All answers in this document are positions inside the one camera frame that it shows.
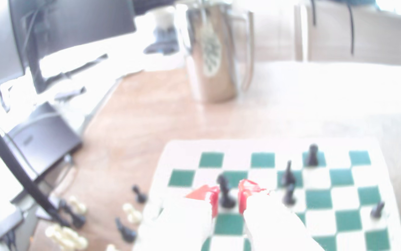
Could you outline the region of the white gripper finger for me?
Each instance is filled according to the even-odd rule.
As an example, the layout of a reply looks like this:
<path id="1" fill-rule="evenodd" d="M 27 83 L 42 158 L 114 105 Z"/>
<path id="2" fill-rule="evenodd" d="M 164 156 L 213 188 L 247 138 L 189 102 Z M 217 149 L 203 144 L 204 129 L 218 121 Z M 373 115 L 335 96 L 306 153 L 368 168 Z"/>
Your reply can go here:
<path id="1" fill-rule="evenodd" d="M 258 183 L 239 181 L 238 206 L 253 251 L 324 250 L 301 219 Z"/>
<path id="2" fill-rule="evenodd" d="M 220 188 L 203 185 L 164 206 L 139 233 L 135 251 L 200 251 L 218 215 Z"/>

